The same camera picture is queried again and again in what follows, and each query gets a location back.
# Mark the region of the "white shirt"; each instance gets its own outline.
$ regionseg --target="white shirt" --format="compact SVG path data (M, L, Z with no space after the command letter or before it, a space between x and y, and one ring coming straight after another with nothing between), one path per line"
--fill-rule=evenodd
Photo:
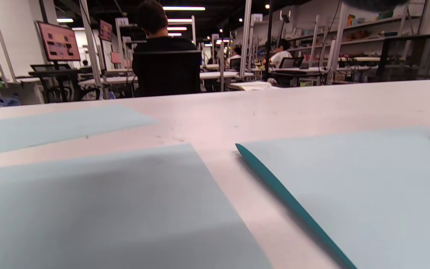
M228 58L227 59L227 62L228 62L228 64L230 64L230 61L232 60L232 59L239 59L239 58L242 58L242 56L240 56L240 55L234 55L234 56L231 56L230 58Z
M280 51L270 58L270 61L276 65L276 68L280 68L281 60L283 58L293 58L288 51Z

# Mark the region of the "light blue folder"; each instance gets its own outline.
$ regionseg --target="light blue folder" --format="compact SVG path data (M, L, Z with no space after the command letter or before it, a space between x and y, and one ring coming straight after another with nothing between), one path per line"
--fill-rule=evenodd
M246 162L349 268L430 268L430 130L242 143Z
M268 269L191 145L0 168L0 269Z
M153 122L154 119L122 105L3 119L0 120L0 153Z

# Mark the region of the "fluorescent light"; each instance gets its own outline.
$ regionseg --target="fluorescent light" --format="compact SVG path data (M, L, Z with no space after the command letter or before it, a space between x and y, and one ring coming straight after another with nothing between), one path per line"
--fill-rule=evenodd
M163 7L163 10L205 10L205 7Z
M74 20L71 18L59 18L57 22L74 22Z
M186 27L167 27L167 30L169 31L186 31Z
M191 19L168 19L169 22L191 22Z

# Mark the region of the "computer monitor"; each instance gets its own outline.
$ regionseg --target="computer monitor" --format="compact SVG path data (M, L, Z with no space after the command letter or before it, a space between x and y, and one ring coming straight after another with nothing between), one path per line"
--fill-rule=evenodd
M112 41L112 24L100 20L99 37L105 41Z
M79 49L72 29L38 22L48 61L80 61Z

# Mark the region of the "short dark hair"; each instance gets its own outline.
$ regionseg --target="short dark hair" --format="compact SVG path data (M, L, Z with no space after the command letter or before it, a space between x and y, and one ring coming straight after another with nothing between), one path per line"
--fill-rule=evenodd
M283 50L287 50L290 48L290 42L286 39L280 39L280 47L283 47Z
M135 21L147 34L155 34L168 25L165 11L156 0L142 2L135 12Z

